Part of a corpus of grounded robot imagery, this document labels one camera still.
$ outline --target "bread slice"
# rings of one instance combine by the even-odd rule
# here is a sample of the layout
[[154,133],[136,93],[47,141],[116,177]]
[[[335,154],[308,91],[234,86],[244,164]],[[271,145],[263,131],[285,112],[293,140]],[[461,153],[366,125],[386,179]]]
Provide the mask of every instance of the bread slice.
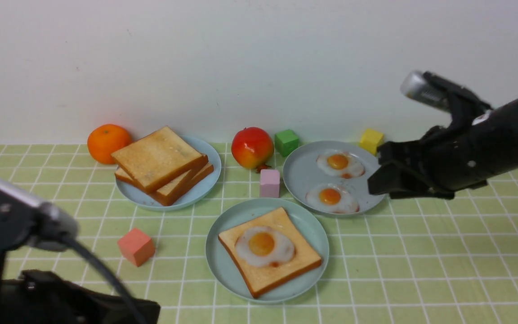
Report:
[[[295,246],[293,258],[286,263],[275,263],[265,267],[249,265],[238,255],[236,243],[246,230],[254,226],[269,226],[288,237]],[[239,269],[253,298],[258,298],[322,264],[321,256],[297,230],[283,207],[221,232],[219,241]]]
[[[164,206],[171,206],[177,199],[183,197],[189,190],[201,180],[205,179],[210,175],[213,170],[213,164],[207,163],[203,168],[193,168],[177,178],[173,179],[170,183],[167,183],[160,189],[157,189],[154,193],[148,193],[155,201]],[[137,187],[133,179],[123,169],[119,168],[115,172],[115,178],[129,183],[130,185]]]
[[204,156],[168,126],[111,154],[136,186],[152,193],[195,166]]
[[171,206],[175,203],[175,201],[177,201],[177,199],[183,197],[183,195],[185,195],[187,192],[189,192],[189,190],[195,187],[197,183],[201,182],[201,180],[205,179],[206,176],[211,174],[213,170],[213,164],[207,163],[203,168],[196,172],[195,175],[189,175],[188,178],[190,178],[190,180],[187,183],[183,185],[180,184],[179,186],[177,186],[177,189],[173,190],[171,193],[164,195],[164,190],[159,189],[154,193],[150,193],[150,197],[152,197],[154,200],[157,201],[157,203],[160,203],[161,205]]

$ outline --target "tangerine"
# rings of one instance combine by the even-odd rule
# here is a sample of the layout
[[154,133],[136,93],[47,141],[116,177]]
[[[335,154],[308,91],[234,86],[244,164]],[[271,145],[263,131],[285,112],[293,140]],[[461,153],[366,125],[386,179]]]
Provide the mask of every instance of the tangerine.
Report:
[[129,132],[121,126],[106,124],[91,132],[87,146],[91,157],[101,164],[115,164],[111,153],[131,144]]

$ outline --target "round plate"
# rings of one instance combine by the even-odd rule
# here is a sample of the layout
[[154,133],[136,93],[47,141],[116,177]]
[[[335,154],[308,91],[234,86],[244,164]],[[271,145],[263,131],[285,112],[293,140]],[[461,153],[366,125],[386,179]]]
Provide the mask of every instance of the round plate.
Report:
[[202,141],[199,138],[190,136],[181,136],[181,138],[202,154],[207,154],[209,163],[213,164],[214,168],[210,175],[206,176],[205,179],[197,183],[195,187],[191,188],[191,190],[185,193],[185,195],[177,199],[173,205],[168,207],[161,205],[152,199],[152,197],[149,197],[134,186],[115,179],[115,183],[117,184],[117,188],[121,194],[124,195],[127,199],[136,203],[140,208],[158,212],[175,211],[176,209],[185,208],[187,206],[193,205],[201,198],[205,197],[211,191],[211,189],[213,189],[213,186],[219,179],[219,175],[221,174],[221,158],[219,157],[217,151],[209,143]]
[[[219,241],[219,233],[283,207],[297,230],[321,256],[320,267],[296,277],[255,299],[237,266]],[[308,291],[321,278],[329,262],[329,240],[323,226],[308,210],[277,198],[257,198],[238,203],[217,218],[207,234],[205,256],[211,273],[227,290],[253,303],[281,303]]]
[[[333,150],[349,152],[356,156],[365,166],[365,174],[351,179],[325,174],[317,167],[315,160],[320,154]],[[313,142],[300,146],[286,158],[283,165],[283,182],[291,195],[309,210],[329,217],[346,218],[370,210],[385,198],[386,195],[371,195],[367,186],[367,179],[376,172],[379,166],[374,155],[358,146],[337,141]],[[309,189],[321,183],[342,184],[357,199],[359,211],[352,214],[327,213],[308,205],[305,195]]]

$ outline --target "grid pattern mat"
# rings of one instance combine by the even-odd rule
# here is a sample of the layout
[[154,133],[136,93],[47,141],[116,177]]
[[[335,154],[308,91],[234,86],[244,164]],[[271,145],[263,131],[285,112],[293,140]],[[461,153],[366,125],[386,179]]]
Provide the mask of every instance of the grid pattern mat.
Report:
[[[0,145],[0,177],[51,199],[76,217],[80,241],[122,278],[136,297],[161,304],[160,323],[518,323],[518,170],[453,201],[385,200],[350,220],[318,219],[331,259],[323,279],[282,305],[249,304],[208,270],[205,236],[227,208],[259,196],[259,176],[240,168],[228,144],[219,183],[179,211],[138,209],[114,184],[114,167],[84,145]],[[284,158],[271,163],[282,169]],[[293,200],[286,189],[284,199]],[[117,240],[137,227],[156,241],[156,256],[137,268]],[[11,252],[6,277],[53,270],[103,293],[110,286],[72,252]]]

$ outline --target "stack of toast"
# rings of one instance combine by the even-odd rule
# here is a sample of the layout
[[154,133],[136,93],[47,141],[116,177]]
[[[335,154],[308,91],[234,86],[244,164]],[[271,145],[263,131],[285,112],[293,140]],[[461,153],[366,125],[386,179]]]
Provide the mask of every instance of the stack of toast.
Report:
[[111,154],[115,178],[171,206],[214,170],[207,155],[191,147],[168,126]]

